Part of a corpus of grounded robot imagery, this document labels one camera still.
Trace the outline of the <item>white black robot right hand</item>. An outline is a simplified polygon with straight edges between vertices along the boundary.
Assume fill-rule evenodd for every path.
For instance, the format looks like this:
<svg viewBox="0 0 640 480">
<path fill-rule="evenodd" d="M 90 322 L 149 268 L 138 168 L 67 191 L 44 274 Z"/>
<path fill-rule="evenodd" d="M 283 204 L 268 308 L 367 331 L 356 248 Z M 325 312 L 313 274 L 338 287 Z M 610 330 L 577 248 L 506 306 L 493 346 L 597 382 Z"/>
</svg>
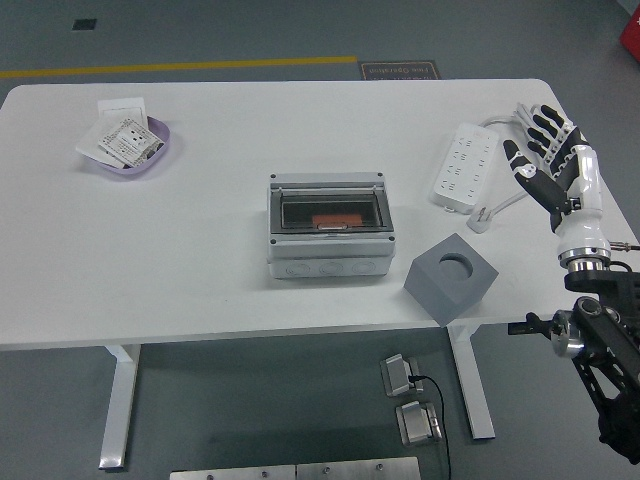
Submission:
<svg viewBox="0 0 640 480">
<path fill-rule="evenodd" d="M 549 213 L 560 266 L 570 272 L 608 269 L 611 247 L 601 228 L 596 151 L 579 127 L 548 105 L 520 104 L 514 115 L 535 158 L 512 140 L 503 142 L 505 155 L 515 180 Z"/>
</svg>

